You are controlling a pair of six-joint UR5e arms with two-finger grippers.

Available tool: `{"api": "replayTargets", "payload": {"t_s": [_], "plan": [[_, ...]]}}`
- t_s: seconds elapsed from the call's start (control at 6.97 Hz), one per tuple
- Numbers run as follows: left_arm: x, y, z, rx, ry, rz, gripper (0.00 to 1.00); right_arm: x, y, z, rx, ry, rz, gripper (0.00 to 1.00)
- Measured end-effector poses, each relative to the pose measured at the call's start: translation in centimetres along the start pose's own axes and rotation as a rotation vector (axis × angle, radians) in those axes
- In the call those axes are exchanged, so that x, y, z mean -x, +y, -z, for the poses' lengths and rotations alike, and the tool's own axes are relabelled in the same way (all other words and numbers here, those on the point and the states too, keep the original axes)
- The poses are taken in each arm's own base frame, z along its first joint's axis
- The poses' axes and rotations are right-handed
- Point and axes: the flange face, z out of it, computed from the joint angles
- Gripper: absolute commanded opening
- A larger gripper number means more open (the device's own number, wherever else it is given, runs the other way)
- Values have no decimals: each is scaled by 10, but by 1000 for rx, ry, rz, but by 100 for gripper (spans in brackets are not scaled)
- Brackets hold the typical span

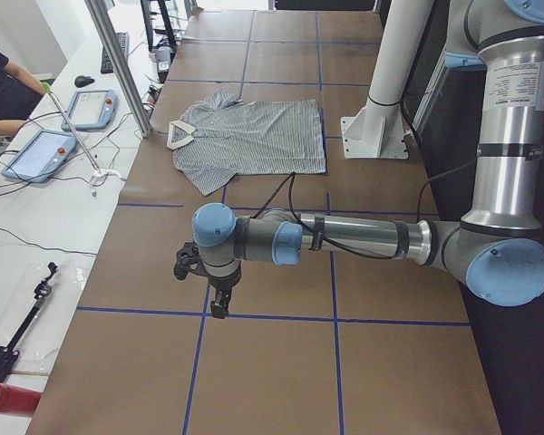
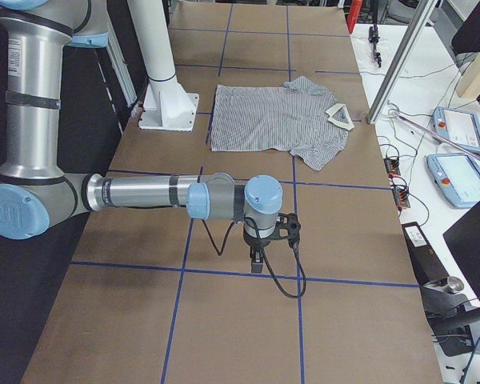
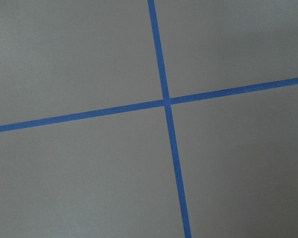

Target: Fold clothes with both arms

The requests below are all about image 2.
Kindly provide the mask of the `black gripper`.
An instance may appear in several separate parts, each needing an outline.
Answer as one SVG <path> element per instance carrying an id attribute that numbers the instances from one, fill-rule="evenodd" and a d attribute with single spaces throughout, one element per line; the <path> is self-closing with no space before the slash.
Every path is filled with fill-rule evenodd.
<path id="1" fill-rule="evenodd" d="M 243 231 L 243 239 L 250 247 L 250 262 L 251 272 L 253 274 L 260 274 L 263 269 L 263 256 L 264 249 L 271 243 L 270 239 L 251 236 L 246 230 Z"/>

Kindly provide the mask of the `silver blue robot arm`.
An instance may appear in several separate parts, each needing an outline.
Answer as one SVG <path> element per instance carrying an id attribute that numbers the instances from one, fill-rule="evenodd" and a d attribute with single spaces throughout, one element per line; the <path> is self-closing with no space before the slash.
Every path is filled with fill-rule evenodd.
<path id="1" fill-rule="evenodd" d="M 224 173 L 103 177 L 67 174 L 57 164 L 62 54 L 108 43 L 104 1 L 0 1 L 8 33 L 7 152 L 0 165 L 0 235 L 21 240 L 75 215 L 108 207 L 183 208 L 202 221 L 243 225 L 255 273 L 286 225 L 282 187 L 259 175 L 237 184 Z"/>

